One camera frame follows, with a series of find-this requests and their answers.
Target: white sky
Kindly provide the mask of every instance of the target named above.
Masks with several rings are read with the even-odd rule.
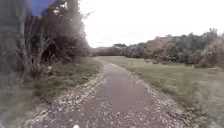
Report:
[[[224,0],[81,0],[92,47],[136,44],[156,36],[224,32]]]

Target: vegetation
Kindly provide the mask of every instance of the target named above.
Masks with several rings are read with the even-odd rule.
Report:
[[[96,55],[120,55],[129,58],[153,59],[154,63],[184,63],[197,68],[224,66],[224,36],[218,35],[216,29],[198,36],[194,34],[183,36],[157,37],[146,43],[120,48],[120,52],[109,50],[116,47],[98,49]]]
[[[52,104],[61,92],[86,83],[99,72],[100,64],[92,58],[85,58],[79,63],[54,63],[52,69],[50,77],[31,81],[29,86],[13,87],[13,91],[6,94],[0,93],[1,121],[5,126],[19,125],[20,122],[14,122],[15,119],[24,117],[28,110],[40,103]]]
[[[193,123],[204,127],[207,122],[206,117],[209,116],[216,120],[217,124],[224,126],[222,122],[224,73],[221,69],[149,64],[144,59],[124,57],[99,58],[128,69],[145,82],[173,96],[186,108],[185,117],[192,119]]]
[[[0,10],[0,125],[32,108],[36,96],[50,103],[97,72],[95,61],[82,59],[89,46],[78,0],[1,0]]]

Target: green grass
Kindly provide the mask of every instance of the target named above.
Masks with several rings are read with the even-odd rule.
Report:
[[[171,95],[186,109],[193,109],[198,115],[209,115],[224,127],[224,72],[221,69],[149,64],[144,59],[125,57],[98,58],[126,68]]]
[[[62,91],[86,83],[99,72],[100,64],[92,58],[86,58],[80,63],[57,63],[52,67],[51,77],[34,83],[35,95],[47,103],[51,103],[52,98]]]
[[[5,126],[15,127],[15,120],[23,118],[38,104],[51,104],[61,92],[86,83],[99,72],[100,64],[92,58],[85,58],[80,63],[56,63],[52,67],[51,76],[32,81],[30,85],[13,87],[13,90],[4,88],[7,93],[0,95],[0,121]]]

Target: ground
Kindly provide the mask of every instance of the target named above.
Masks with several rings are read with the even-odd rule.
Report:
[[[158,90],[169,94],[186,110],[185,118],[200,127],[224,127],[224,72],[217,67],[152,64],[144,59],[121,56],[98,57],[138,75]]]
[[[183,109],[171,97],[117,65],[64,92],[23,127],[32,128],[186,128]]]
[[[27,115],[34,113],[36,106],[50,105],[55,97],[88,82],[100,69],[100,64],[92,58],[66,64],[54,63],[51,66],[52,71],[48,76],[43,75],[23,85],[15,83],[14,86],[0,87],[0,128],[1,125],[6,128],[18,127],[29,118]]]

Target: paved path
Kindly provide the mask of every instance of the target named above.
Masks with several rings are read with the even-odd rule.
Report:
[[[26,122],[32,128],[185,128],[180,107],[127,70],[103,62],[102,73]]]

